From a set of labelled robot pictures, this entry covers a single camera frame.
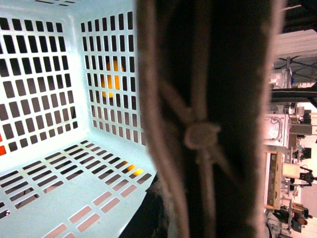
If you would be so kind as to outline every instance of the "orange object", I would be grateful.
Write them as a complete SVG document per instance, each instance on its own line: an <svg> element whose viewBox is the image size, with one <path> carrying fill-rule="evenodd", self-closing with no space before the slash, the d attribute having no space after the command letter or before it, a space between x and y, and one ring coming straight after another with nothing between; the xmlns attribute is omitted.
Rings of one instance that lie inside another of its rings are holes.
<svg viewBox="0 0 317 238"><path fill-rule="evenodd" d="M135 168L135 165L130 165L129 167L127 167L127 170L128 171L131 171L131 170L133 170Z"/></svg>
<svg viewBox="0 0 317 238"><path fill-rule="evenodd" d="M118 61L116 61L116 60L113 61L113 68L114 68L113 71L119 71ZM107 62L106 69L110 70L110 62ZM106 82L105 82L104 75L102 74L100 78L101 78L101 87L105 88ZM107 75L107 87L108 87L108 89L112 89L112 77L111 77L111 75ZM119 75L114 76L114 88L116 90L120 89ZM113 98L113 93L109 93L109 97Z"/></svg>
<svg viewBox="0 0 317 238"><path fill-rule="evenodd" d="M5 151L5 147L4 146L0 146L0 156L1 155L5 155L6 151Z"/></svg>

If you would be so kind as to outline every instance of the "laundry basket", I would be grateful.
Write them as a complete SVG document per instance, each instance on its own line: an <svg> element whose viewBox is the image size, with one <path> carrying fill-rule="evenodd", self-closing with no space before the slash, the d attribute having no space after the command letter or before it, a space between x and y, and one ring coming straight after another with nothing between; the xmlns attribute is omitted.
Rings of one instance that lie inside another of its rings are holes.
<svg viewBox="0 0 317 238"><path fill-rule="evenodd" d="M0 0L0 237L118 237L156 173L132 0Z"/></svg>

